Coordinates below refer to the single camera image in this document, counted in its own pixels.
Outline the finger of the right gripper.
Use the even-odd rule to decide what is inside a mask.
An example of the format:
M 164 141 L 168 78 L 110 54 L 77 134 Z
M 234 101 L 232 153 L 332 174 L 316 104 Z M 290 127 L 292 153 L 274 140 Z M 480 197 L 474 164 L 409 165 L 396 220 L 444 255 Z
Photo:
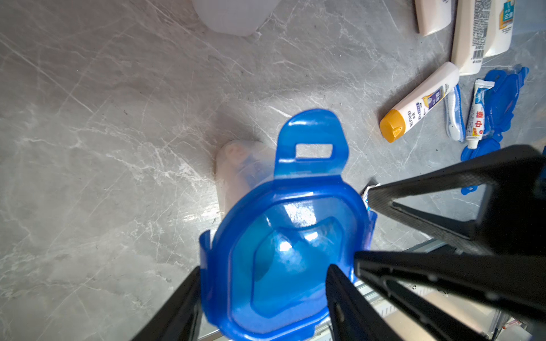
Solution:
M 469 254 L 545 255 L 545 156 L 527 145 L 458 163 L 368 191 L 377 213 Z M 474 220 L 455 220 L 398 203 L 398 199 L 485 186 Z
M 482 336 L 403 284 L 422 284 L 489 305 L 535 328 L 545 339 L 545 258 L 359 251 L 355 273 L 436 340 Z

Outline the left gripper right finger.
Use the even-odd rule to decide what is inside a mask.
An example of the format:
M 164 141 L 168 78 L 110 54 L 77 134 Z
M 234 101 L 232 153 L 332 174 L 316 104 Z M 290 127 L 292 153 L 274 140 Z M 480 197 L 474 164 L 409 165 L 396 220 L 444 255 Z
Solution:
M 327 270 L 326 296 L 334 340 L 402 339 L 335 264 Z

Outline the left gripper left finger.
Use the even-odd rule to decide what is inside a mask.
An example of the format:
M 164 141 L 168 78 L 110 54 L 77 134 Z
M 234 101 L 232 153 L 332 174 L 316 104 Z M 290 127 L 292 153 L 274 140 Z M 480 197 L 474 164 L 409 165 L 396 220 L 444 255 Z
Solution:
M 200 295 L 196 267 L 133 340 L 197 340 L 203 315 Z

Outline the white lotion bottle horizontal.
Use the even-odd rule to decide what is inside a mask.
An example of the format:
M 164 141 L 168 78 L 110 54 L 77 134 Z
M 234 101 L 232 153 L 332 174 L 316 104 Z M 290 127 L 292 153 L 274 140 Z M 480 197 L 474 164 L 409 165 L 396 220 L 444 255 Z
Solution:
M 380 121 L 382 136 L 395 142 L 425 118 L 459 83 L 459 68 L 445 62 L 409 95 L 398 102 Z

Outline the clear plastic cup front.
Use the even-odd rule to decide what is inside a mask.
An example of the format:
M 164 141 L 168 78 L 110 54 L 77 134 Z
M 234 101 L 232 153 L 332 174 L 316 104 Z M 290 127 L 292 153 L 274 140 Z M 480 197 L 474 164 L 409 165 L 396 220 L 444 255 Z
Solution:
M 233 141 L 218 152 L 215 182 L 220 216 L 251 190 L 273 179 L 275 150 L 262 142 Z

